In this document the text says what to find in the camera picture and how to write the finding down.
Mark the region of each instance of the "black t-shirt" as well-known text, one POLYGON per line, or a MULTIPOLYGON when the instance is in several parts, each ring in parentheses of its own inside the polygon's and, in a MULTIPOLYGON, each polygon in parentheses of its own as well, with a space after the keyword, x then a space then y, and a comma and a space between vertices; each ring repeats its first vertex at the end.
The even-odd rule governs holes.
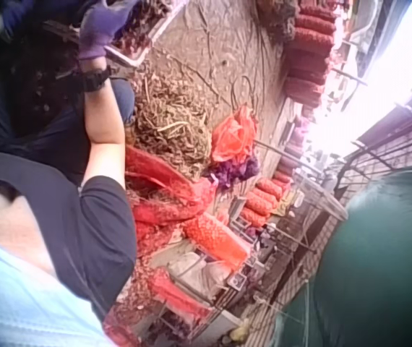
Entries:
POLYGON ((102 320, 136 260, 134 218, 124 189, 96 176, 79 193, 55 168, 4 153, 0 182, 27 198, 59 280, 90 300, 102 320))

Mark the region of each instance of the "sky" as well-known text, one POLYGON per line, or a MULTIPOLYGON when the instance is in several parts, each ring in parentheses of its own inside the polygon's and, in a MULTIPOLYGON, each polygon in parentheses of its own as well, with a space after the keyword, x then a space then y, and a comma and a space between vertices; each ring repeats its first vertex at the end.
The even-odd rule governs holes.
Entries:
POLYGON ((389 46, 376 58, 344 112, 329 115, 316 130, 314 146, 339 155, 357 149, 350 142, 386 116, 394 102, 406 104, 412 88, 412 4, 409 6, 389 46))

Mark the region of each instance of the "vendor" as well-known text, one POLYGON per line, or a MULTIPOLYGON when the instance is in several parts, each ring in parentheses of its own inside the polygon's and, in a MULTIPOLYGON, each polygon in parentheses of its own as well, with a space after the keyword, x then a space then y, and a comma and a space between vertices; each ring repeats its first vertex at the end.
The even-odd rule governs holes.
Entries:
POLYGON ((128 82, 109 79, 104 46, 135 2, 108 7, 100 1, 86 13, 79 44, 83 104, 64 110, 29 141, 14 138, 0 80, 1 342, 30 333, 60 346, 90 346, 76 343, 76 326, 95 332, 83 303, 64 310, 52 303, 66 306, 70 301, 60 298, 78 296, 102 320, 134 269, 136 235, 124 181, 124 122, 134 95, 128 82), (61 343, 52 331, 62 333, 61 343))

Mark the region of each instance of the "ground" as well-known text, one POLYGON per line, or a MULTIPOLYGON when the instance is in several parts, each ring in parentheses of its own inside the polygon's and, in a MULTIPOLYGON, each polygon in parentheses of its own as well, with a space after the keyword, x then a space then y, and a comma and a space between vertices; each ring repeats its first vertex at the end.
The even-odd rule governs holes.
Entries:
MULTIPOLYGON (((155 71, 194 80, 211 105, 210 126, 238 105, 254 106, 258 138, 277 145, 288 112, 283 113, 283 50, 270 44, 259 26, 255 0, 191 0, 147 56, 155 71)), ((279 158, 257 147, 262 175, 271 176, 279 158)), ((235 193, 251 186, 237 187, 235 193)))

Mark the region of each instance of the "purple vegetable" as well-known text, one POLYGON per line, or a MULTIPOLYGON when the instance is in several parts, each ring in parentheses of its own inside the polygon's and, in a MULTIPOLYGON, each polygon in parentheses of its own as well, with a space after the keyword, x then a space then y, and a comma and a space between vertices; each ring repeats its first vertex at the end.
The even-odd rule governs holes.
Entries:
POLYGON ((209 169, 219 181, 219 190, 230 189, 237 181, 246 181, 259 173, 259 161, 253 154, 243 163, 236 164, 227 160, 209 169))

